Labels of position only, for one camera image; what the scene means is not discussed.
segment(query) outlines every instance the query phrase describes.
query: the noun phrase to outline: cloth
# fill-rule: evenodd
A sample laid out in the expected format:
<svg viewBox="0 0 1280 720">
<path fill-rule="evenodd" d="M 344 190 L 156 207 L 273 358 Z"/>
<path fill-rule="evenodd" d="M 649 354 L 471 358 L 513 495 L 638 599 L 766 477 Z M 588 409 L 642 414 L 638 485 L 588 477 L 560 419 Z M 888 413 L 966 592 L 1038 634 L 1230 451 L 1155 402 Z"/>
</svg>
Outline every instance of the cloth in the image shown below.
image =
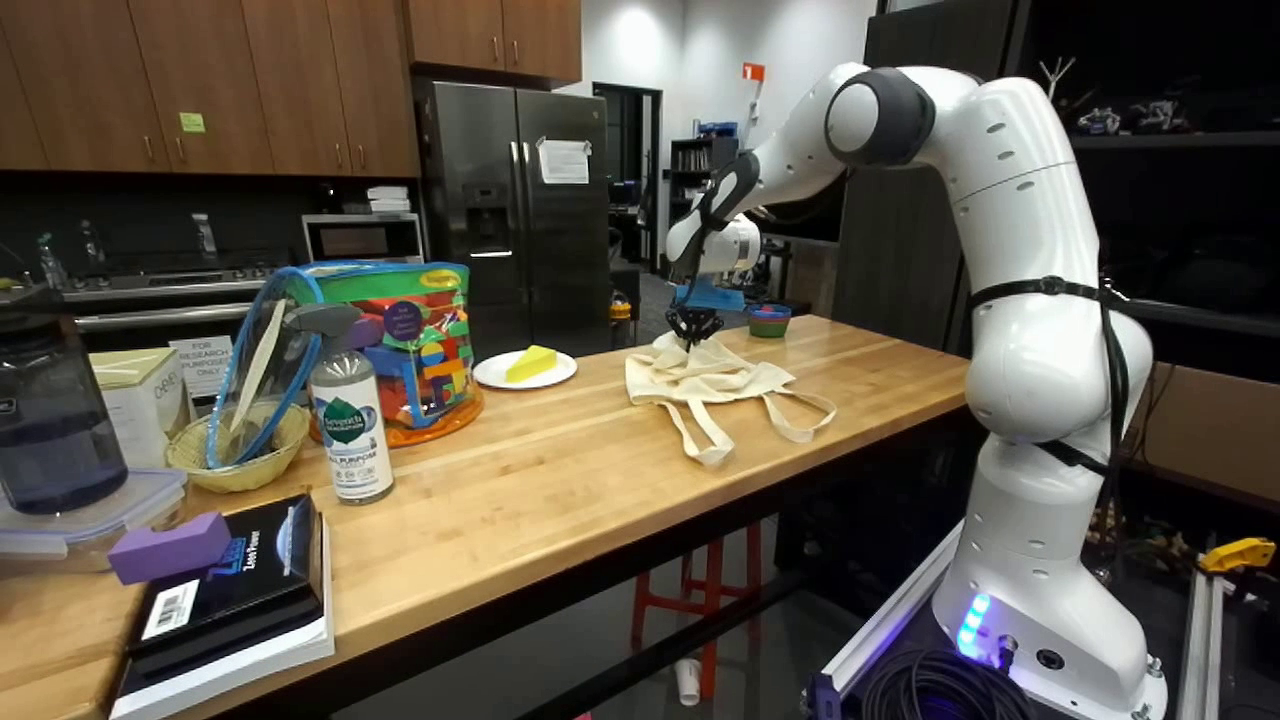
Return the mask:
<svg viewBox="0 0 1280 720">
<path fill-rule="evenodd" d="M 665 330 L 649 348 L 638 348 L 623 364 L 632 402 L 660 402 L 681 433 L 685 454 L 700 461 L 706 466 L 719 466 L 735 451 L 734 436 L 712 419 L 707 402 L 762 399 L 770 422 L 792 442 L 812 442 L 816 433 L 837 419 L 831 402 L 792 392 L 792 379 L 797 375 L 778 364 L 735 354 L 716 334 L 685 348 L 675 330 Z M 803 402 L 819 413 L 819 419 L 800 426 L 779 413 L 778 399 Z M 690 414 L 706 433 L 706 448 L 692 438 L 681 409 L 690 409 Z"/>
</svg>

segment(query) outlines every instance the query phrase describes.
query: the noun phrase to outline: kitchen island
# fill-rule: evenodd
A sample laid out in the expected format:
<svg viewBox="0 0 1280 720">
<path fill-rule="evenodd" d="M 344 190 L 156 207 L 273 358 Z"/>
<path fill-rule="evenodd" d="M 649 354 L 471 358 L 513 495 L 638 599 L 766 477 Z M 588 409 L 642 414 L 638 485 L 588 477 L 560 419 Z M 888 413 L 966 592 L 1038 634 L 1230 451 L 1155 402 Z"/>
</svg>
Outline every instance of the kitchen island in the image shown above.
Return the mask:
<svg viewBox="0 0 1280 720">
<path fill-rule="evenodd" d="M 623 351 L 606 351 L 583 354 L 560 387 L 489 392 L 471 426 L 401 448 L 398 488 L 375 504 L 336 504 L 315 448 L 254 495 L 193 490 L 185 515 L 312 490 L 329 512 L 336 580 L 334 661 L 238 686 L 200 710 L 324 680 L 367 654 L 398 654 L 464 613 L 535 592 L 966 409 L 968 364 L 892 334 L 800 315 L 785 341 L 752 341 L 742 327 L 724 341 L 837 402 L 831 426 L 816 442 L 788 442 L 762 402 L 712 409 L 735 454 L 707 471 L 685 461 L 660 409 L 623 395 Z M 3 567 L 0 717 L 106 710 L 138 602 L 139 592 L 120 587 L 94 557 Z"/>
</svg>

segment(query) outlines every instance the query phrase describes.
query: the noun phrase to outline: cabinet door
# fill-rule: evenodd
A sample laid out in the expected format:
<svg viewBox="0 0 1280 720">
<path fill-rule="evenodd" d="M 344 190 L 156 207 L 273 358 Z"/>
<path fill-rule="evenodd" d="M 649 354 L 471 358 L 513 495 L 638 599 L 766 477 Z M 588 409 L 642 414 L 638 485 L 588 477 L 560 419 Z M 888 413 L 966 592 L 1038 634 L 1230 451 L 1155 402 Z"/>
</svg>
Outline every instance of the cabinet door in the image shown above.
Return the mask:
<svg viewBox="0 0 1280 720">
<path fill-rule="evenodd" d="M 154 91 L 124 0 L 0 0 L 0 22 L 50 169 L 163 169 Z"/>
<path fill-rule="evenodd" d="M 161 133 L 185 172 L 273 172 L 243 6 L 131 0 Z"/>
<path fill-rule="evenodd" d="M 334 22 L 315 0 L 243 0 L 276 172 L 350 172 Z"/>
<path fill-rule="evenodd" d="M 329 0 L 356 176 L 418 176 L 405 0 Z"/>
<path fill-rule="evenodd" d="M 579 0 L 503 0 L 509 70 L 579 78 Z"/>
<path fill-rule="evenodd" d="M 414 58 L 458 68 L 509 68 L 503 0 L 407 0 Z"/>
<path fill-rule="evenodd" d="M 0 45 L 0 169 L 43 169 L 39 133 L 28 97 L 11 70 L 9 45 Z"/>
</svg>

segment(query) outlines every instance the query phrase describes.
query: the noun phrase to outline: plate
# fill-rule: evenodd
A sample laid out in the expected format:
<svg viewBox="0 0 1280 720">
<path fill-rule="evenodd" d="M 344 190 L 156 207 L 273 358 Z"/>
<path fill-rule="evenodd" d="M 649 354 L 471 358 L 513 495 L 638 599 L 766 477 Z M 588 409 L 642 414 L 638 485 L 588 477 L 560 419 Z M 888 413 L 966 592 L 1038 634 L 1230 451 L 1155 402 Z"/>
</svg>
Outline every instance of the plate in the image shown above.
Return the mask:
<svg viewBox="0 0 1280 720">
<path fill-rule="evenodd" d="M 526 354 L 526 351 L 499 351 L 499 354 L 489 354 L 484 364 L 478 364 L 478 382 L 484 382 L 484 387 L 554 387 L 576 370 L 576 358 L 556 351 L 554 369 L 527 375 L 526 382 L 513 382 L 509 369 L 516 364 L 516 354 Z"/>
</svg>

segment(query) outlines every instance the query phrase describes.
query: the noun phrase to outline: white robotic arm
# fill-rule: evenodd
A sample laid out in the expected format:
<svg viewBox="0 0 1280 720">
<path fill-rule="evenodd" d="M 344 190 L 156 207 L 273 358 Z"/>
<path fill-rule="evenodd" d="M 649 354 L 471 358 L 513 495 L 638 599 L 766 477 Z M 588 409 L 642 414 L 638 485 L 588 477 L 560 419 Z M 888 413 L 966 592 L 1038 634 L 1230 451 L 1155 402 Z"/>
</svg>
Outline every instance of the white robotic arm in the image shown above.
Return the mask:
<svg viewBox="0 0 1280 720">
<path fill-rule="evenodd" d="M 698 275 L 734 215 L 803 198 L 852 163 L 940 172 L 971 288 L 968 409 L 992 436 L 934 617 L 966 654 L 1015 647 L 1014 680 L 1069 717 L 1165 717 L 1141 624 L 1081 562 L 1154 344 L 1099 285 L 1088 197 L 1039 84 L 841 65 L 669 232 L 672 266 Z"/>
</svg>

